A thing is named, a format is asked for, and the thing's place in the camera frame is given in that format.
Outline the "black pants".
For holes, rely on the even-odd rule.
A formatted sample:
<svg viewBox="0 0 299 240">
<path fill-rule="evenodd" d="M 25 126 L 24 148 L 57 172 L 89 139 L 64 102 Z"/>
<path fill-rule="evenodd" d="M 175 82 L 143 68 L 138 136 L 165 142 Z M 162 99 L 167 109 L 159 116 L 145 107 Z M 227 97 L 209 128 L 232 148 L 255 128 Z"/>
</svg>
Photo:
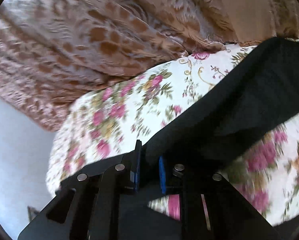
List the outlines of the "black pants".
<svg viewBox="0 0 299 240">
<path fill-rule="evenodd" d="M 271 38 L 142 144 L 139 190 L 121 199 L 120 239 L 279 239 L 214 176 L 299 113 L 299 42 Z M 159 157 L 178 164 L 179 193 L 160 189 Z"/>
</svg>

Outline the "white floral bedspread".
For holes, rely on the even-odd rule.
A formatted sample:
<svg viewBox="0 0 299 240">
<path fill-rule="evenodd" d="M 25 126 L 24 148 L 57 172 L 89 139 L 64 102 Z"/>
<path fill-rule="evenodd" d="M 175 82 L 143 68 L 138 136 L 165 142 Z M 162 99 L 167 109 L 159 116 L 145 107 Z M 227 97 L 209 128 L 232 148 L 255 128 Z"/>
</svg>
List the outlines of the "white floral bedspread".
<svg viewBox="0 0 299 240">
<path fill-rule="evenodd" d="M 53 142 L 46 185 L 83 166 L 131 151 L 209 92 L 252 47 L 195 53 L 77 99 Z M 299 114 L 268 132 L 222 175 L 271 224 L 299 215 Z"/>
</svg>

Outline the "brown floral curtain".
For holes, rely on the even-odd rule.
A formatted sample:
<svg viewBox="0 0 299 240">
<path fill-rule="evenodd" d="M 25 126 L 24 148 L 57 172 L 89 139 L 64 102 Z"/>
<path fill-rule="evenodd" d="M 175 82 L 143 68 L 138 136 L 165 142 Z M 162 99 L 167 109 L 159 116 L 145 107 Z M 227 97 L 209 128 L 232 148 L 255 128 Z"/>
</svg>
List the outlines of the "brown floral curtain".
<svg viewBox="0 0 299 240">
<path fill-rule="evenodd" d="M 89 91 L 273 36 L 299 38 L 299 0 L 0 0 L 0 98 L 54 132 Z"/>
</svg>

